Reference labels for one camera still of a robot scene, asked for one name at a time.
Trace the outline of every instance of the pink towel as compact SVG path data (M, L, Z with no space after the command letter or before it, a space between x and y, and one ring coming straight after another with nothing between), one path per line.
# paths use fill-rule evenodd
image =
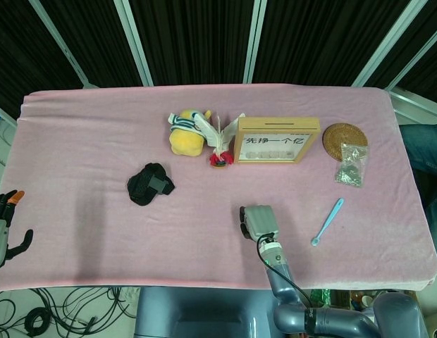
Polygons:
M222 120L315 116L322 130L352 123L370 145L364 187L334 182L338 163L317 139L298 165L208 164L176 156L170 113L211 109ZM134 204L128 179L147 163L176 188ZM239 207L267 204L304 288L422 289L437 258L389 96L380 89L288 84L116 88L25 97L1 190L23 189L10 245L26 253L0 269L0 290L71 285L269 287ZM338 198L345 204L317 247Z

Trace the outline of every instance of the black curtain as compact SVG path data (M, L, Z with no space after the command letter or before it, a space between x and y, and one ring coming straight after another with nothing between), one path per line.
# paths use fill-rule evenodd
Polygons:
M113 0L40 0L89 81L142 86Z
M155 85L242 83L253 0L131 0Z
M0 1L0 107L17 118L25 95L76 88L78 76L29 2Z
M398 83L398 86L437 103L437 42Z
M269 0L253 82L350 86L409 0Z
M437 0L428 0L405 33L367 81L366 86L386 88L437 30Z

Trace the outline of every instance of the round woven coaster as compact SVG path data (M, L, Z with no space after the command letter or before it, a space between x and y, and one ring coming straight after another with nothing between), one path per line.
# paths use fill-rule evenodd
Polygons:
M336 123L326 128L322 142L326 152L338 161L343 160L340 150L342 143L367 146L366 135L357 126L348 123Z

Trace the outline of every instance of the spoon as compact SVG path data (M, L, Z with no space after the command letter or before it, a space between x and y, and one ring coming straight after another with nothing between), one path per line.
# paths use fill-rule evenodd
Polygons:
M326 228L330 225L331 221L334 219L334 217L336 216L336 214L338 213L340 207L344 204L344 199L339 199L336 204L333 207L333 210L330 212L330 215L328 215L324 225L322 226L322 228L320 229L319 233L317 234L317 236L315 236L315 238L312 239L311 241L311 245L312 246L317 246L317 244L320 243L320 236L324 233L324 231L326 230Z

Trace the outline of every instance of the jeans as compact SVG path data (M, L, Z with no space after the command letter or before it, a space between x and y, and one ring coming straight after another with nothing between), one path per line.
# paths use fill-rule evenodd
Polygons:
M437 125L402 125L400 131L411 167L437 176ZM437 253L437 186L432 192L424 210Z

